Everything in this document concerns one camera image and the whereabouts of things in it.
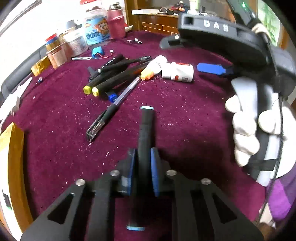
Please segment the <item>right white gloved hand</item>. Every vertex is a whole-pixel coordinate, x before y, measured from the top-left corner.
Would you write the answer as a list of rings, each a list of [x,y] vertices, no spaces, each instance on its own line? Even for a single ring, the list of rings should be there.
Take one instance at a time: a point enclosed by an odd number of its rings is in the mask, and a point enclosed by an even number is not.
[[[268,84],[238,77],[231,85],[235,94],[225,108],[234,114],[236,162],[266,187],[295,165],[295,117]]]

